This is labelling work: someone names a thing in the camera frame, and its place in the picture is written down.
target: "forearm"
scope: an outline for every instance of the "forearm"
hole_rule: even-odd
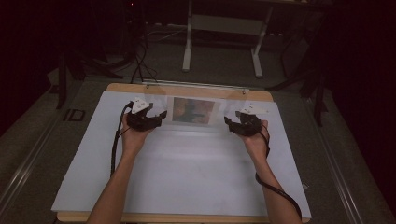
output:
[[[116,171],[92,209],[87,223],[120,223],[133,167],[134,158],[121,158]]]
[[[277,189],[282,189],[266,159],[254,159],[253,161],[261,181]],[[262,191],[271,223],[301,223],[296,208],[291,202],[268,188],[262,187]]]

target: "person's left hand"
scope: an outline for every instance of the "person's left hand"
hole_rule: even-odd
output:
[[[120,133],[122,133],[122,157],[134,159],[145,144],[146,137],[153,129],[138,132],[128,126],[126,118],[127,114],[124,114],[122,118],[122,129],[120,130]]]

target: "white table leg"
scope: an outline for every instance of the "white table leg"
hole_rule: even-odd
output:
[[[262,47],[262,40],[265,37],[265,32],[267,30],[268,22],[271,18],[272,11],[273,11],[272,7],[268,8],[267,15],[265,17],[265,21],[262,23],[262,28],[260,30],[259,41],[258,41],[256,47],[251,50],[251,57],[253,60],[254,73],[257,78],[262,77],[262,66],[260,65],[259,52],[260,52],[260,48]]]
[[[192,0],[189,0],[189,17],[187,19],[187,42],[186,49],[184,50],[184,60],[183,60],[183,72],[190,71],[190,61],[191,61],[191,30],[192,30]]]

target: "white tag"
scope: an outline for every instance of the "white tag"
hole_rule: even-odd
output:
[[[149,107],[149,104],[146,101],[140,99],[139,97],[135,97],[134,105],[132,106],[131,113],[135,114],[135,113],[142,111],[148,107]]]
[[[261,108],[259,106],[255,106],[253,104],[247,105],[240,110],[241,113],[249,114],[249,115],[258,115],[258,114],[267,114],[268,110],[265,108]]]

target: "dark background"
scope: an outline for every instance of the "dark background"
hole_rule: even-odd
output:
[[[147,7],[151,7],[147,13],[148,21],[184,24],[186,2],[148,1]],[[394,1],[349,4],[347,14],[334,14],[325,21],[313,52],[322,52],[319,64],[329,66],[326,68],[326,86],[332,90],[361,154],[390,209],[396,214],[396,181],[393,179],[396,173],[393,146],[396,5]],[[104,43],[102,39],[90,41],[99,31],[89,1],[22,0],[2,3],[0,8],[0,134],[3,134],[49,89],[46,74],[58,66],[59,50],[67,46],[60,45],[60,34],[71,35],[75,46],[88,46],[90,52],[100,52]],[[273,31],[287,28],[288,20],[281,18],[279,16],[275,24],[271,24]]]

